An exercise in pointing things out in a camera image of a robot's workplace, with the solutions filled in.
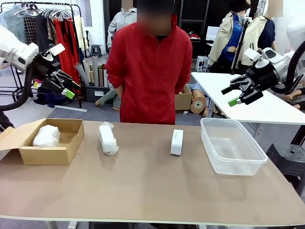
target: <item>mannequin hand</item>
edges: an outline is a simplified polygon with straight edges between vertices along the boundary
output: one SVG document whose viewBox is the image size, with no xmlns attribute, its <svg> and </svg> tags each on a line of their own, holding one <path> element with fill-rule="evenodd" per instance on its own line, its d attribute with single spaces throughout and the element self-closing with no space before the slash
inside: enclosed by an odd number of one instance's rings
<svg viewBox="0 0 305 229">
<path fill-rule="evenodd" d="M 231 46 L 228 48 L 228 52 L 237 52 L 237 48 L 234 46 Z"/>
</svg>

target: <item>open cardboard box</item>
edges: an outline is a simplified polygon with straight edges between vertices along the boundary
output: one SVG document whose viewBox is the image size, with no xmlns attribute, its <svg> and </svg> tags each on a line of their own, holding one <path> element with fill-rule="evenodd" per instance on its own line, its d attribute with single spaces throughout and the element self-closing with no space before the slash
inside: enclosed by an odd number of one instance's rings
<svg viewBox="0 0 305 229">
<path fill-rule="evenodd" d="M 191 108 L 192 92 L 186 85 L 182 91 L 182 94 L 177 94 L 175 98 L 176 111 L 188 111 Z"/>
<path fill-rule="evenodd" d="M 61 138 L 58 147 L 34 147 L 34 137 L 44 125 L 59 128 Z M 41 119 L 17 129 L 8 128 L 0 134 L 0 151 L 19 149 L 25 165 L 68 166 L 71 164 L 84 136 L 80 119 Z"/>
</svg>

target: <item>tabletop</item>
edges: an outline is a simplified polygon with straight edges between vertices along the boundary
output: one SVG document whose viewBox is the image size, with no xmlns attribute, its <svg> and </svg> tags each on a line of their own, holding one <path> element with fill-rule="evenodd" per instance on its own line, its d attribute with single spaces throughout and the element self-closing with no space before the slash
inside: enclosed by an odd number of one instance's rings
<svg viewBox="0 0 305 229">
<path fill-rule="evenodd" d="M 305 125 L 303 112 L 268 91 L 264 91 L 262 98 L 249 105 L 230 107 L 228 102 L 239 97 L 241 91 L 233 90 L 223 95 L 221 90 L 230 86 L 230 81 L 239 75 L 192 73 L 192 76 L 227 118 L 247 123 Z"/>
<path fill-rule="evenodd" d="M 253 177 L 214 172 L 200 127 L 114 123 L 120 147 L 102 153 L 101 122 L 70 166 L 25 166 L 17 150 L 0 161 L 0 216 L 55 221 L 287 226 L 305 224 L 305 205 L 272 162 Z M 170 154 L 184 130 L 181 156 Z"/>
</svg>

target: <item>cardboard box flap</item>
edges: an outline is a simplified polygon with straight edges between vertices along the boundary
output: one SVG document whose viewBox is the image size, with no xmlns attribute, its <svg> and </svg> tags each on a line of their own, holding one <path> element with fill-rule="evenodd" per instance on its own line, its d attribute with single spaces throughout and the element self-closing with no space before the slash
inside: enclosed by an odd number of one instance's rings
<svg viewBox="0 0 305 229">
<path fill-rule="evenodd" d="M 41 119 L 32 123 L 27 123 L 17 129 L 7 128 L 0 134 L 0 151 L 19 148 L 33 133 L 33 131 L 44 121 L 45 119 Z"/>
</svg>

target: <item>brown table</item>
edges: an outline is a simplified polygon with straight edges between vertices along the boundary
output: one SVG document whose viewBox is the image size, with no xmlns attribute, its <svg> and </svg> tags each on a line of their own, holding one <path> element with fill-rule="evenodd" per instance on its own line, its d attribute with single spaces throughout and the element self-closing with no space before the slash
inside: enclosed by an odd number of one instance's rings
<svg viewBox="0 0 305 229">
<path fill-rule="evenodd" d="M 200 128 L 116 123 L 120 149 L 106 156 L 101 122 L 69 167 L 25 166 L 18 151 L 0 162 L 0 215 L 13 219 L 166 222 L 212 225 L 305 224 L 305 205 L 272 162 L 253 177 L 214 172 Z M 182 156 L 170 155 L 183 129 Z"/>
</svg>

